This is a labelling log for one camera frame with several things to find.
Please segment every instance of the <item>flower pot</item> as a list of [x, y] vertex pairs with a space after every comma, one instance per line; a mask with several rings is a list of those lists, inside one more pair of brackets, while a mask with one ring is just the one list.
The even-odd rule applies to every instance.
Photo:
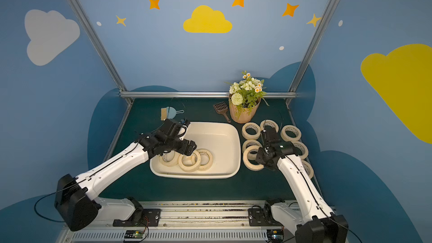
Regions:
[[230, 109], [229, 113], [231, 114], [232, 120], [234, 120], [237, 123], [244, 124], [252, 120], [252, 117], [257, 112], [256, 110], [258, 109], [258, 106], [261, 103], [261, 99], [258, 101], [258, 104], [252, 108], [252, 110], [249, 110], [248, 108], [241, 108], [240, 113], [238, 111], [237, 106], [232, 104], [230, 98], [228, 98], [228, 102], [229, 102], [229, 109]]

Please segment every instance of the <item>vent grille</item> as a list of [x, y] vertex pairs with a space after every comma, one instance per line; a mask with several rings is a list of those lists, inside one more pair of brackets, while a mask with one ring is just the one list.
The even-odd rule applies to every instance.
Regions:
[[72, 236], [72, 242], [121, 242], [123, 239], [123, 230], [83, 230]]
[[[82, 230], [75, 232], [67, 243], [121, 243], [123, 242], [125, 230], [102, 229]], [[267, 241], [267, 230], [262, 229], [174, 229], [155, 230], [150, 229], [145, 241], [182, 241], [182, 242], [204, 242], [204, 241]]]
[[267, 240], [265, 232], [259, 231], [232, 231], [232, 230], [215, 230], [215, 231], [197, 231], [197, 230], [177, 230], [177, 231], [159, 231], [150, 230], [148, 239], [165, 241], [165, 240]]

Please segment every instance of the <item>tape roll in tub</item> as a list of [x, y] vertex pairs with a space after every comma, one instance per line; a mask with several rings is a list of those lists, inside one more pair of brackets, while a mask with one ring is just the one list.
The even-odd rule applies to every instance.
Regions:
[[169, 153], [164, 153], [162, 156], [159, 155], [159, 161], [161, 164], [168, 166], [168, 167], [172, 167], [178, 164], [178, 157], [181, 155], [180, 153], [178, 153], [177, 151], [171, 151], [174, 152], [174, 157], [172, 158], [172, 160], [169, 161], [165, 161], [165, 156], [168, 155]]
[[312, 179], [314, 176], [314, 169], [312, 169], [312, 166], [305, 160], [301, 160], [301, 163], [303, 164], [303, 168], [305, 168], [306, 173], [308, 173], [309, 178]]
[[[249, 140], [246, 140], [246, 141], [243, 143], [243, 146], [241, 147], [241, 149], [242, 149], [241, 152], [245, 152], [245, 150], [246, 150], [248, 147], [250, 147], [251, 145], [257, 145], [257, 146], [259, 146], [260, 148], [263, 147], [262, 144], [261, 144], [260, 142], [258, 142], [257, 140], [249, 139]], [[249, 153], [248, 156], [247, 156], [247, 158], [250, 159], [250, 160], [256, 160], [256, 158], [257, 158], [256, 153]]]
[[191, 155], [192, 159], [194, 160], [195, 158], [193, 155], [195, 155], [196, 160], [195, 160], [195, 163], [193, 165], [190, 165], [190, 166], [186, 166], [183, 164], [183, 158], [186, 157], [185, 155], [180, 155], [180, 157], [178, 158], [178, 165], [180, 166], [180, 168], [183, 171], [191, 173], [191, 172], [195, 172], [196, 170], [198, 170], [200, 168], [201, 154], [198, 151], [194, 150], [192, 152], [192, 155]]
[[260, 148], [260, 147], [257, 146], [257, 145], [251, 145], [250, 147], [248, 147], [248, 148], [245, 150], [245, 152], [243, 152], [243, 163], [245, 164], [245, 166], [246, 166], [249, 170], [252, 170], [252, 171], [259, 171], [259, 170], [264, 169], [264, 165], [262, 165], [262, 164], [258, 164], [258, 165], [251, 164], [251, 162], [248, 160], [248, 156], [247, 156], [250, 152], [258, 151], [259, 148]]
[[[253, 129], [254, 131], [256, 131], [256, 133], [255, 134], [249, 134], [249, 133], [247, 133], [246, 130], [248, 128]], [[250, 140], [250, 139], [256, 140], [261, 135], [261, 128], [256, 123], [248, 122], [248, 123], [244, 124], [243, 127], [241, 128], [241, 134], [243, 135], [243, 137], [246, 140]]]
[[[295, 137], [288, 136], [288, 134], [286, 134], [286, 131], [293, 132], [295, 134]], [[298, 127], [293, 126], [293, 125], [286, 125], [280, 131], [280, 137], [282, 137], [282, 139], [285, 142], [298, 141], [298, 140], [300, 140], [301, 136], [302, 136], [302, 132], [299, 130]]]
[[275, 128], [276, 132], [279, 131], [279, 126], [273, 120], [266, 119], [266, 120], [261, 121], [260, 128], [261, 128], [262, 131], [264, 130], [265, 126], [270, 126], [272, 128]]
[[[213, 165], [213, 155], [207, 149], [197, 149], [196, 151], [198, 151], [200, 155], [207, 155], [207, 157], [209, 158], [209, 161], [206, 164], [200, 165], [198, 171], [208, 170]], [[192, 158], [192, 164], [195, 164], [195, 162], [195, 158]]]

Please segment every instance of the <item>white cloud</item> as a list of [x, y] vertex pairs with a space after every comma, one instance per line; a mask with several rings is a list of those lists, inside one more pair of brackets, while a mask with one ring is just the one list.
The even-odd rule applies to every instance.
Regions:
[[31, 10], [24, 26], [30, 38], [27, 55], [38, 66], [49, 63], [79, 37], [78, 24], [56, 11]]

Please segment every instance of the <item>yellow cloud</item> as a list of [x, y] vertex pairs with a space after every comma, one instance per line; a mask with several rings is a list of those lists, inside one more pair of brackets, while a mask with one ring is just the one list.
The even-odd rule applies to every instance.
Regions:
[[191, 19], [184, 21], [183, 28], [191, 33], [227, 33], [232, 24], [221, 11], [202, 5], [192, 12]]
[[361, 70], [405, 126], [432, 144], [432, 47], [409, 44], [387, 56], [372, 54]]

